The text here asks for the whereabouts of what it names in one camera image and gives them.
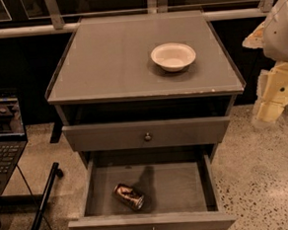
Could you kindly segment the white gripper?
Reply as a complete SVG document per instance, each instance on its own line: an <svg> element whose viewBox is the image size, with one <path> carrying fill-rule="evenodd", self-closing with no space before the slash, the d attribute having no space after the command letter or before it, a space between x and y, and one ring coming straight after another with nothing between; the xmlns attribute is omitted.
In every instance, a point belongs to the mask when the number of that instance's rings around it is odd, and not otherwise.
<svg viewBox="0 0 288 230"><path fill-rule="evenodd" d="M262 48L264 23L246 37L242 46L250 49ZM288 62L277 62L267 74L267 82L262 94L262 102L256 101L252 116L255 121L276 122L288 105Z"/></svg>

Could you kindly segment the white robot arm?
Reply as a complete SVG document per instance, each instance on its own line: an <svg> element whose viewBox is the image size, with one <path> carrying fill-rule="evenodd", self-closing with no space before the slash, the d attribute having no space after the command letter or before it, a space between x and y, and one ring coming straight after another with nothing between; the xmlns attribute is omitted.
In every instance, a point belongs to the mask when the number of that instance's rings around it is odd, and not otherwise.
<svg viewBox="0 0 288 230"><path fill-rule="evenodd" d="M242 46L262 48L266 58L276 61L269 71L259 73L252 111L255 122L276 122L288 105L288 0L278 0Z"/></svg>

